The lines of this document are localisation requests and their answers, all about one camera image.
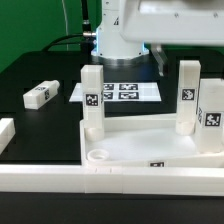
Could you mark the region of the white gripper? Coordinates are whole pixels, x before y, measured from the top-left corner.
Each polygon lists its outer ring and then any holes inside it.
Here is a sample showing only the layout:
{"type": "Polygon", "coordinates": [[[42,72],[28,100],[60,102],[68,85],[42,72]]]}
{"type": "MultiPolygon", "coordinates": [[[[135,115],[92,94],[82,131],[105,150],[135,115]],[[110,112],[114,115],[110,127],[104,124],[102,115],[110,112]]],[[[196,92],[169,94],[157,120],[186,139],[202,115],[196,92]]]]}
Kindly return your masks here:
{"type": "Polygon", "coordinates": [[[160,44],[224,46],[224,0],[120,0],[119,25],[128,41],[146,42],[167,70],[160,44]]]}

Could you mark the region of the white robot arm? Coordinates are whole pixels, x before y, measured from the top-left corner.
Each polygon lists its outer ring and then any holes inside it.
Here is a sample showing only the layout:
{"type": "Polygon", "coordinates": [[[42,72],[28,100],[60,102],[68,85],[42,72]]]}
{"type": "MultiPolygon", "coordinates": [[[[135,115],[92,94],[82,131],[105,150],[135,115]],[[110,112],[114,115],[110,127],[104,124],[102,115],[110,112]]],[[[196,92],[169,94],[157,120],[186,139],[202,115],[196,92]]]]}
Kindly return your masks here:
{"type": "Polygon", "coordinates": [[[224,46],[224,0],[102,0],[96,62],[130,65],[163,45],[224,46]]]}

